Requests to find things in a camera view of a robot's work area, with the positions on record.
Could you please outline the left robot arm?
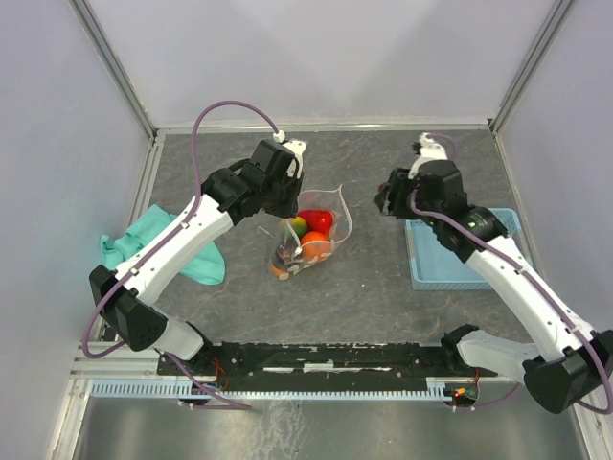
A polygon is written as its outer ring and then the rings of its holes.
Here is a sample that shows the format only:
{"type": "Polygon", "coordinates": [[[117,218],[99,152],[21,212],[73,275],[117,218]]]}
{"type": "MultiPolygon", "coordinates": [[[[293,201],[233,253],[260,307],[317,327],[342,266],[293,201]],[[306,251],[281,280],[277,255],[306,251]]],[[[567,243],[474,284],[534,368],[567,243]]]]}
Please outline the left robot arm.
{"type": "Polygon", "coordinates": [[[206,371],[212,351],[196,327],[155,308],[159,296],[207,244],[259,211],[288,219],[298,211],[306,142],[263,140],[251,157],[212,172],[184,211],[127,261],[89,275],[96,313],[134,352],[157,349],[190,373],[206,371]]]}

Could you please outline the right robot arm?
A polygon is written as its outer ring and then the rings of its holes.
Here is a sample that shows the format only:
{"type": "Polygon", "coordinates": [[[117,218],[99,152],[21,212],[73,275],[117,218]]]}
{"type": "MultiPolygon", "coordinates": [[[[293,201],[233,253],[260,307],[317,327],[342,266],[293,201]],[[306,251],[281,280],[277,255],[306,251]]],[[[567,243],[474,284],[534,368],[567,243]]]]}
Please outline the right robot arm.
{"type": "Polygon", "coordinates": [[[438,243],[480,274],[528,332],[524,344],[465,326],[441,348],[449,374],[483,368],[523,385],[547,411],[559,414],[598,388],[612,394],[612,332],[599,332],[546,285],[507,227],[487,208],[471,204],[450,160],[396,168],[378,187],[379,211],[419,219],[438,243]]]}

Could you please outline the red apple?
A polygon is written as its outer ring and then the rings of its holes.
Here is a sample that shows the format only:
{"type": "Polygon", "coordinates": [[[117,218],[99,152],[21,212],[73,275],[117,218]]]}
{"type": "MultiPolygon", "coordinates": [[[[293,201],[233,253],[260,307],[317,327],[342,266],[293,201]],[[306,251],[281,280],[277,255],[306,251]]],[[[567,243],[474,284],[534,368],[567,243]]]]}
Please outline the red apple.
{"type": "Polygon", "coordinates": [[[305,217],[309,229],[327,235],[334,224],[333,213],[329,210],[310,210],[305,217]]]}

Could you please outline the orange tangerine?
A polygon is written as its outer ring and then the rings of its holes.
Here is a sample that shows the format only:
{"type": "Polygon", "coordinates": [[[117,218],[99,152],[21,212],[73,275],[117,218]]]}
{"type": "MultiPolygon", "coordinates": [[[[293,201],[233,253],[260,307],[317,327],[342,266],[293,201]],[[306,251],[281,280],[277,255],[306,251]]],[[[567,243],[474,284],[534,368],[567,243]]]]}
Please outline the orange tangerine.
{"type": "Polygon", "coordinates": [[[301,238],[301,256],[305,260],[324,260],[330,254],[331,242],[328,235],[310,231],[301,238]]]}

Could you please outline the red yellow peach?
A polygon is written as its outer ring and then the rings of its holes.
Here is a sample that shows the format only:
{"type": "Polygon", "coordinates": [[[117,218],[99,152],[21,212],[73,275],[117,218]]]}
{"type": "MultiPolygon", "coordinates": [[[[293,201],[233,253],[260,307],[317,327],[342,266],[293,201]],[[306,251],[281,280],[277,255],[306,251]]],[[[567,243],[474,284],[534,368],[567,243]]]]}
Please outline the red yellow peach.
{"type": "Polygon", "coordinates": [[[280,269],[280,268],[278,268],[278,267],[276,267],[274,265],[271,266],[271,271],[280,280],[286,280],[288,278],[288,276],[289,276],[289,274],[286,271],[284,271],[284,270],[282,270],[282,269],[280,269]]]}

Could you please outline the clear dotted zip bag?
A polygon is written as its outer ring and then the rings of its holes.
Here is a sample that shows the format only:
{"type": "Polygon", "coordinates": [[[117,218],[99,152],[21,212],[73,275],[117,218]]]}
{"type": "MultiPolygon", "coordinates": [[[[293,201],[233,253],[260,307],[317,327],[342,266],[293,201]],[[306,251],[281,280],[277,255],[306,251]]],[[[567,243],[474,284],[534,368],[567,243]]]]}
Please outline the clear dotted zip bag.
{"type": "Polygon", "coordinates": [[[283,219],[275,235],[269,259],[273,275],[287,280],[327,260],[351,232],[342,186],[301,192],[297,216],[283,219]]]}

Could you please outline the dark purple fruit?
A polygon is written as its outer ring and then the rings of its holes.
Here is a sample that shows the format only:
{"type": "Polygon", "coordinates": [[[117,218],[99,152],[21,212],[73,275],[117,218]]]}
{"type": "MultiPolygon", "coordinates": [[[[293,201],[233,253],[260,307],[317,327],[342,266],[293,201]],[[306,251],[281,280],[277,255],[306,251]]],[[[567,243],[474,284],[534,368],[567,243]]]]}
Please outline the dark purple fruit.
{"type": "Polygon", "coordinates": [[[273,251],[272,264],[278,268],[291,266],[295,259],[295,247],[291,245],[278,245],[273,251]]]}

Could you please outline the green mango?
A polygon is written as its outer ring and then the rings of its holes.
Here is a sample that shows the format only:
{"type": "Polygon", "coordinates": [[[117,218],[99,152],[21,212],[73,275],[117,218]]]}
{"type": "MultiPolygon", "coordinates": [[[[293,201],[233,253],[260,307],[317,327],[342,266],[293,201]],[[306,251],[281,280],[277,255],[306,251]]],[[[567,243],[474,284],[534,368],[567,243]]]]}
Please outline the green mango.
{"type": "Polygon", "coordinates": [[[304,218],[292,218],[289,224],[292,230],[296,233],[298,239],[301,239],[309,231],[307,221],[304,218]]]}

